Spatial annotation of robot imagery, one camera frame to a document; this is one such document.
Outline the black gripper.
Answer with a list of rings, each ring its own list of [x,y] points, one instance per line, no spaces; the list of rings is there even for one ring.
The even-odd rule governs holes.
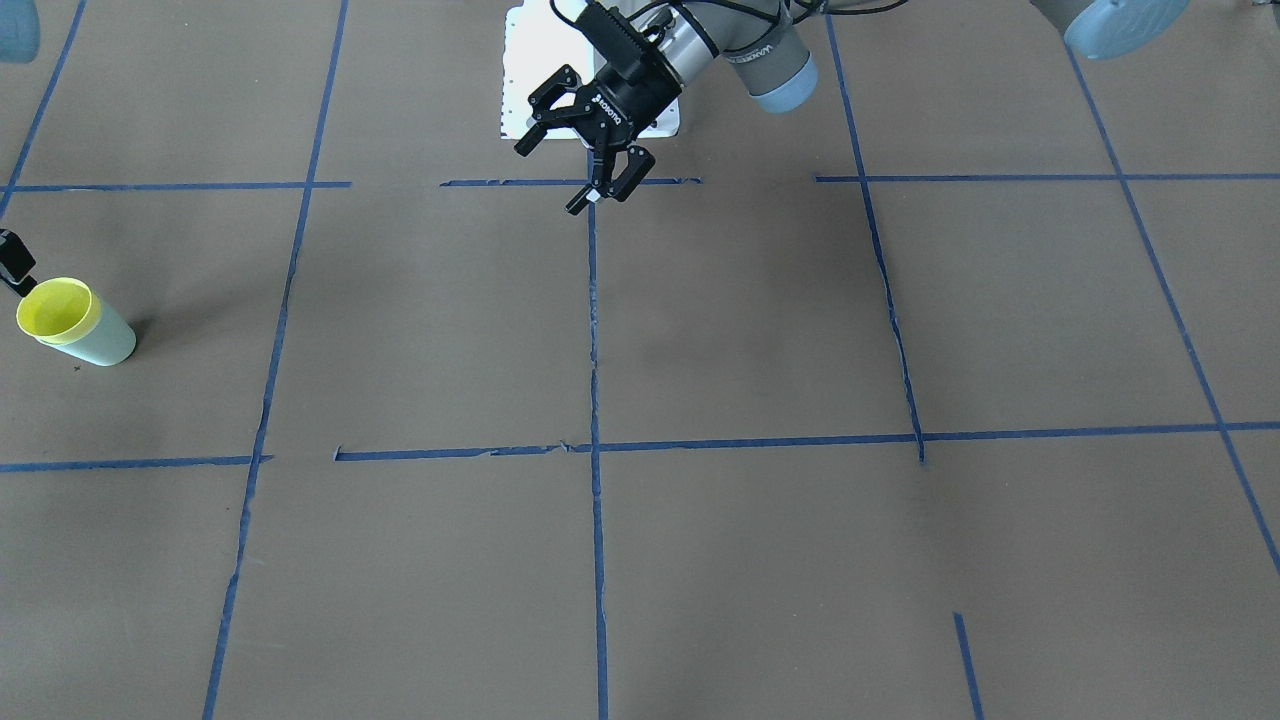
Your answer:
[[[701,20],[691,3],[585,3],[573,27],[598,64],[594,77],[582,81],[568,64],[552,73],[527,96],[532,123],[515,145],[527,158],[553,129],[568,129],[590,150],[588,179],[564,205],[571,217],[631,196],[657,165],[634,143],[664,124],[701,73]]]

